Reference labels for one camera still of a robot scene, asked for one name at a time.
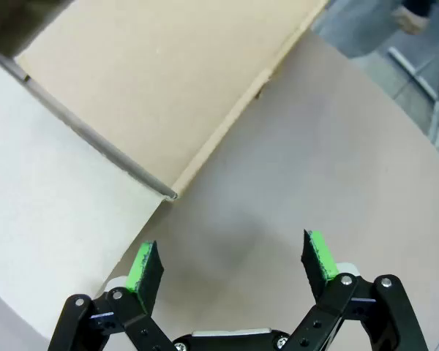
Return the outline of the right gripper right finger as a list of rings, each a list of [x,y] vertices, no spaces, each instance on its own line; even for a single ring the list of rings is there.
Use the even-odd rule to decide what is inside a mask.
[[[304,231],[301,262],[315,305],[285,342],[286,350],[327,350],[347,320],[361,323],[372,350],[426,350],[419,321],[400,279],[368,282],[341,272],[322,234]]]

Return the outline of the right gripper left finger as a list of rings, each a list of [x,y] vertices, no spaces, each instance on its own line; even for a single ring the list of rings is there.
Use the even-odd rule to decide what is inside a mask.
[[[68,297],[48,349],[103,350],[113,334],[123,333],[137,350],[175,350],[151,316],[163,272],[157,242],[141,244],[122,286],[96,299]]]

